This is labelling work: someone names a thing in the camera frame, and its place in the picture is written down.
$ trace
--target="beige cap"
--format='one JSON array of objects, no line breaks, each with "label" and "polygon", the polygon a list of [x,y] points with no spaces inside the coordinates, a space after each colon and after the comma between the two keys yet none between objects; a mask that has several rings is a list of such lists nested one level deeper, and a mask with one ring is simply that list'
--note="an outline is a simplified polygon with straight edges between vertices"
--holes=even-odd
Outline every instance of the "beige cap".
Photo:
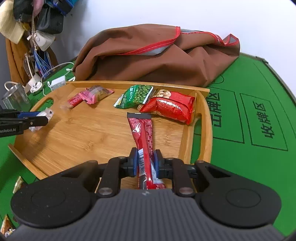
[{"label": "beige cap", "polygon": [[13,1],[6,0],[0,6],[0,33],[10,41],[18,44],[25,30],[13,16]]}]

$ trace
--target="green pea snack bag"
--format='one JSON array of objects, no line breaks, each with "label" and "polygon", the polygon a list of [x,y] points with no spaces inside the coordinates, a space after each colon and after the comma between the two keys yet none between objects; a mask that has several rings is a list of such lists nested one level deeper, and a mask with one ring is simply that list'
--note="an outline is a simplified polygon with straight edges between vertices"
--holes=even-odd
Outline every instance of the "green pea snack bag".
[{"label": "green pea snack bag", "polygon": [[151,85],[131,86],[114,104],[118,109],[127,109],[137,104],[145,104],[153,90]]}]

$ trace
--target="bamboo wood surface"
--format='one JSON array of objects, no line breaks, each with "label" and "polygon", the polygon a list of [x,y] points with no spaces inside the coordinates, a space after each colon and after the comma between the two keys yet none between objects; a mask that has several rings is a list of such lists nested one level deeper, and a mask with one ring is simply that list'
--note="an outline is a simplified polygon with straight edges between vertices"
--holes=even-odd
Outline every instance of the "bamboo wood surface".
[{"label": "bamboo wood surface", "polygon": [[[17,158],[39,179],[54,175],[88,160],[107,163],[116,156],[128,156],[135,141],[126,117],[136,108],[116,109],[113,104],[131,85],[150,84],[129,81],[77,81],[67,83],[41,99],[31,111],[36,111],[48,99],[54,104],[54,115],[41,130],[25,131],[9,145]],[[60,109],[67,101],[85,88],[101,85],[115,93],[100,102],[88,105],[82,102],[70,111]],[[178,157],[189,164],[196,121],[202,117],[202,138],[199,159],[210,162],[212,152],[212,123],[205,97],[209,89],[151,83],[155,88],[165,88],[196,96],[195,119],[189,126],[160,116],[152,117],[154,149],[164,157]],[[122,188],[136,188],[136,178],[124,178]]]}]

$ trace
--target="green table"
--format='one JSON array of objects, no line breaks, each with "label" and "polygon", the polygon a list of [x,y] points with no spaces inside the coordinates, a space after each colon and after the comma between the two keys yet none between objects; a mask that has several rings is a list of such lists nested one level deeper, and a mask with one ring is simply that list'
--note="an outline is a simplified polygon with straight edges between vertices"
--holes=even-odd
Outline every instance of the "green table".
[{"label": "green table", "polygon": [[[63,70],[50,78],[66,73]],[[278,192],[282,209],[275,222],[284,235],[296,228],[294,163],[296,156],[296,108],[285,89],[261,59],[241,55],[210,86],[207,102],[213,120],[212,164],[270,186]],[[30,96],[32,103],[42,93]],[[41,110],[49,107],[48,101]],[[200,123],[195,128],[192,162],[199,155]],[[18,175],[27,182],[35,177],[7,148],[14,137],[0,141],[0,214],[11,216],[9,201]]]}]

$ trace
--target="white plastic wrapper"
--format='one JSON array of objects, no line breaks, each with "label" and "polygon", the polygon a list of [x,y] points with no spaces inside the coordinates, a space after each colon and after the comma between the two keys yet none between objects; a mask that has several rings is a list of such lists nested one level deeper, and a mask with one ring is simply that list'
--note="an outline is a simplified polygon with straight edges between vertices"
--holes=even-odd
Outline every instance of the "white plastic wrapper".
[{"label": "white plastic wrapper", "polygon": [[[41,111],[37,116],[46,116],[49,122],[53,115],[54,115],[53,110],[46,108],[44,111]],[[42,127],[43,126],[31,126],[29,127],[29,129],[34,132],[34,131],[39,131]]]}]

